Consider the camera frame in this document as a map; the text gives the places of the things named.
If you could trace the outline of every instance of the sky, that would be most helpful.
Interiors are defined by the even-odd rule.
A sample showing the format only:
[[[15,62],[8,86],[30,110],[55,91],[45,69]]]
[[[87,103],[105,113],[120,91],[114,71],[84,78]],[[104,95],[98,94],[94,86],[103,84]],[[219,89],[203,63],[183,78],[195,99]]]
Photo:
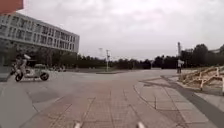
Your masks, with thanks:
[[[80,35],[79,53],[153,59],[224,44],[222,0],[24,0],[25,15]]]

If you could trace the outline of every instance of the person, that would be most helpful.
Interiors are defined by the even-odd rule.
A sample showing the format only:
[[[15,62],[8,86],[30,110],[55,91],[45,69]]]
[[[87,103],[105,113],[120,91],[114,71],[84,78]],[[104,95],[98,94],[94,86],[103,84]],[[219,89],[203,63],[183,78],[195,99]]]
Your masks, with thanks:
[[[177,73],[181,74],[181,66],[184,64],[184,61],[181,61],[180,59],[177,60]]]
[[[26,54],[19,54],[16,57],[16,69],[20,69],[21,72],[26,75],[26,64],[31,57]]]

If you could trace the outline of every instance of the street lamp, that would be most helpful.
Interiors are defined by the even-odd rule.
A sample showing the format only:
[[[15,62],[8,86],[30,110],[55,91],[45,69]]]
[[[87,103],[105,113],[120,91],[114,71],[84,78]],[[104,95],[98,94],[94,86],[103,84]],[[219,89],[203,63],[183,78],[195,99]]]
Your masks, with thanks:
[[[106,50],[106,71],[108,72],[109,70],[109,60],[110,60],[110,55],[109,55],[109,50]]]

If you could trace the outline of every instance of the signboard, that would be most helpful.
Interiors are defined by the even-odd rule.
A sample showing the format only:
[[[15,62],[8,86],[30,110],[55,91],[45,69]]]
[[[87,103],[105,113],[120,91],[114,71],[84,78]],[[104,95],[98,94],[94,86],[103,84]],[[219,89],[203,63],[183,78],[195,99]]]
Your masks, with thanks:
[[[23,9],[23,0],[0,0],[0,14]]]

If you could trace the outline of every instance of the ground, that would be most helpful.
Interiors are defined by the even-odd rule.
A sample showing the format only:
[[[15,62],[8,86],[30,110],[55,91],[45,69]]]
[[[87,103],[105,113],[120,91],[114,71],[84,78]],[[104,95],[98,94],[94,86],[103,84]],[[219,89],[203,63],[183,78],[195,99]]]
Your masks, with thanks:
[[[50,72],[0,83],[2,128],[221,128],[224,99],[177,84],[175,70]]]

